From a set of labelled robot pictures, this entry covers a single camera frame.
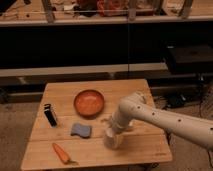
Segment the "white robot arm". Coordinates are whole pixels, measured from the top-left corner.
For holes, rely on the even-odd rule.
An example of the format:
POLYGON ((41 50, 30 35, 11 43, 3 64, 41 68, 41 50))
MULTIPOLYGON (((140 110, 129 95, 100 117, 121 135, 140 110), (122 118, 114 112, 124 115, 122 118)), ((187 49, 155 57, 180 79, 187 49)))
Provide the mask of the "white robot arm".
POLYGON ((119 137, 132 120, 140 120, 213 151, 213 121, 157 109, 145 104, 141 92, 123 97, 104 131, 103 143, 109 149, 121 144, 119 137))

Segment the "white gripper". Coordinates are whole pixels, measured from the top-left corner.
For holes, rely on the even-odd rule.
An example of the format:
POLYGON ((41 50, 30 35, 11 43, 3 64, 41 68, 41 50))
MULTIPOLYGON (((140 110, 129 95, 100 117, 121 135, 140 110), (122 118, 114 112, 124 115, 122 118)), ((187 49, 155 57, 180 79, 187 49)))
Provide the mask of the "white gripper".
POLYGON ((128 126, 128 121, 124 118, 110 116, 102 120, 105 126, 105 134, 108 137, 115 137, 124 132, 128 126))

